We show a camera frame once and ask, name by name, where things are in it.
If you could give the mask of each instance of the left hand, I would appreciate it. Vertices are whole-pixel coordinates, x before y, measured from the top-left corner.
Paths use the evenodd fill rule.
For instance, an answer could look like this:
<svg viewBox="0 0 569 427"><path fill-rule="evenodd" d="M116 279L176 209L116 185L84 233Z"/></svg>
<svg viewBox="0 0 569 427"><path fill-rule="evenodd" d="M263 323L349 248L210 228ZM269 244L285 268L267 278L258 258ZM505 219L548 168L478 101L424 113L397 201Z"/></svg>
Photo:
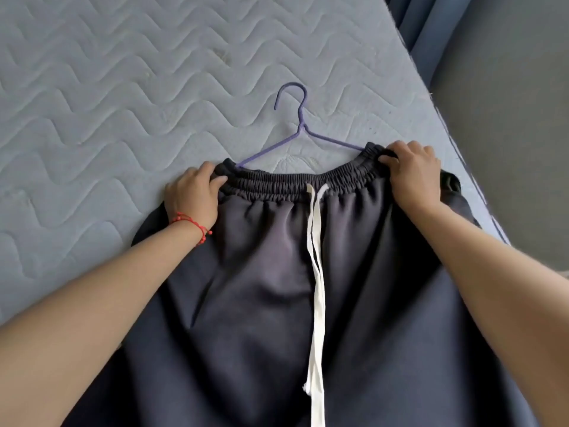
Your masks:
<svg viewBox="0 0 569 427"><path fill-rule="evenodd" d="M166 185L164 205L170 221L180 212L211 229L217 220L217 192L227 181L226 176L210 181L214 169L213 163L204 162L199 169L189 168L176 181Z"/></svg>

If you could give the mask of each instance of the wavy quilted pattern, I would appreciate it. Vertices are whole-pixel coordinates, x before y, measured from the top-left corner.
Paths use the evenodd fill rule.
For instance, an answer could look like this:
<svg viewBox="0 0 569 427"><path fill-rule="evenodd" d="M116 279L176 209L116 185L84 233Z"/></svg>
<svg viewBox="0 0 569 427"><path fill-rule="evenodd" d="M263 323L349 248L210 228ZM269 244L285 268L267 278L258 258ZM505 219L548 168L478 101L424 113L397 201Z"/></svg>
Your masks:
<svg viewBox="0 0 569 427"><path fill-rule="evenodd" d="M315 131L451 147L383 0L2 0L0 321L130 243L161 186L204 159ZM353 151L301 138L252 167L322 172Z"/></svg>

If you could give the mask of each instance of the right hand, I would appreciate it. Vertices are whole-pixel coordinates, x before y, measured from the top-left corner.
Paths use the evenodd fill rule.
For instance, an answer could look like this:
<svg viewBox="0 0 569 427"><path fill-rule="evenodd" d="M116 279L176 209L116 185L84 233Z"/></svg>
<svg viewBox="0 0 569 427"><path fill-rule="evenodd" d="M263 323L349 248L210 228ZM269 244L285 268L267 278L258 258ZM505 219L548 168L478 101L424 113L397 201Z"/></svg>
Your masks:
<svg viewBox="0 0 569 427"><path fill-rule="evenodd" d="M416 141L396 141L388 146L397 158L382 155L389 166L395 202L409 216L440 205L440 160L431 146Z"/></svg>
<svg viewBox="0 0 569 427"><path fill-rule="evenodd" d="M197 224L211 229L217 220L217 192L227 181L219 176L210 181L215 165L204 162L199 169L189 168L164 189L164 205L168 219L183 213Z"/></svg>

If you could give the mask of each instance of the gray floor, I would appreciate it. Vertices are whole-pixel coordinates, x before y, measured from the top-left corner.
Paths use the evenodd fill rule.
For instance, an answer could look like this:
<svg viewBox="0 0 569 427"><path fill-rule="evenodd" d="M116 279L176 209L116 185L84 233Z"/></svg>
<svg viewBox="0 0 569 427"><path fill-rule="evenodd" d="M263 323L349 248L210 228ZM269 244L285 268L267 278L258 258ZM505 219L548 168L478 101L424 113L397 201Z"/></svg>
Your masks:
<svg viewBox="0 0 569 427"><path fill-rule="evenodd" d="M432 91L512 243L569 270L569 0L473 0Z"/></svg>

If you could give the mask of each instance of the hanger hook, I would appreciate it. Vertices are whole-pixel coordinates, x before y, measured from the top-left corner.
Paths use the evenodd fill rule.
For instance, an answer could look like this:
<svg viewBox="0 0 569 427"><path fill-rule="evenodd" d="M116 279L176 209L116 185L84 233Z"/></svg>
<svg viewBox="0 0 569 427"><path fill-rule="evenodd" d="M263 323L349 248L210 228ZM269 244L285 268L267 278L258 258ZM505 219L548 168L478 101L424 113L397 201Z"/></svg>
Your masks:
<svg viewBox="0 0 569 427"><path fill-rule="evenodd" d="M304 122L304 114L302 113L302 110L304 109L304 104L306 103L306 99L309 96L309 93L308 93L308 91L306 91L306 87L304 85L302 85L300 82L287 82L285 85L283 85L279 89L278 93L276 94L274 109L276 110L276 107L279 104L279 99L281 98L281 93L284 91L285 88L290 87L290 86L298 87L304 93L304 97L302 98L301 105L298 107L298 128L300 131L300 129L306 125L306 123Z"/></svg>

